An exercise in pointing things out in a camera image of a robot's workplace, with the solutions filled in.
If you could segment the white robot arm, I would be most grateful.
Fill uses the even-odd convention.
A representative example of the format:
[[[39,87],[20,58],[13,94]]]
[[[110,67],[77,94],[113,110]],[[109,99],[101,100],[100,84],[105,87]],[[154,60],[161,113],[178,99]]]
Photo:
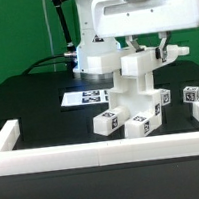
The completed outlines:
[[[156,55],[167,56],[170,33],[199,27],[199,0],[74,0],[80,27],[77,47],[78,73],[95,74],[90,56],[113,52],[125,37],[140,50],[137,35],[156,33],[161,40]]]

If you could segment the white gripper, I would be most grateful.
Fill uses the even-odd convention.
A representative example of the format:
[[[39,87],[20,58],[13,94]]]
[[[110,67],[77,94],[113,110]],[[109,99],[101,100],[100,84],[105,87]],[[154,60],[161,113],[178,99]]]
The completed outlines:
[[[159,33],[157,59],[167,59],[171,32],[199,26],[199,0],[93,0],[93,26],[101,37],[127,36],[127,45],[143,51],[137,35]]]

